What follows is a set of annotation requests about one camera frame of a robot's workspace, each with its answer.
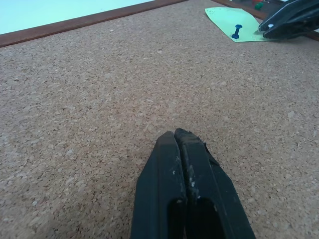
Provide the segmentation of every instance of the green paper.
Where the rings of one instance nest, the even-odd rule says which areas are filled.
[[[258,32],[258,21],[248,12],[240,8],[212,7],[205,9],[209,19],[214,22],[230,39],[235,42],[245,41],[270,41]],[[239,29],[239,38],[232,38],[236,31],[236,25],[242,25]]]

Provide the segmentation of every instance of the wooden frame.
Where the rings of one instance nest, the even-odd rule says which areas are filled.
[[[9,46],[57,33],[74,30],[84,26],[90,26],[96,23],[116,19],[123,16],[129,16],[135,13],[152,10],[162,6],[179,3],[186,0],[154,0],[133,6],[127,6],[111,11],[105,11],[88,16],[78,17],[66,21],[60,21],[48,25],[33,27],[25,30],[10,32],[0,35],[0,47]]]
[[[245,10],[246,12],[249,12],[250,14],[252,14],[254,17],[259,18],[261,20],[264,20],[268,15],[265,12],[258,11],[256,9],[250,8],[248,6],[244,6],[244,5],[239,4],[239,3],[235,3],[235,2],[230,1],[230,0],[212,0],[212,1],[219,3],[219,4],[222,4],[222,5],[225,5],[225,6],[229,6],[229,7],[241,8],[241,9]],[[307,33],[306,37],[309,37],[313,40],[319,41],[319,33],[315,32],[315,31]]]

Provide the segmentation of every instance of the blue push pin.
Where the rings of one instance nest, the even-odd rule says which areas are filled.
[[[231,37],[234,39],[238,39],[239,38],[239,35],[238,35],[239,29],[241,29],[242,27],[243,27],[242,25],[236,25],[236,31],[234,34],[231,35]]]

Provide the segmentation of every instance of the cork surface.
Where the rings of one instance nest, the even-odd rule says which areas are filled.
[[[194,132],[259,239],[319,238],[319,42],[187,2],[0,49],[0,238],[128,239],[156,139]]]

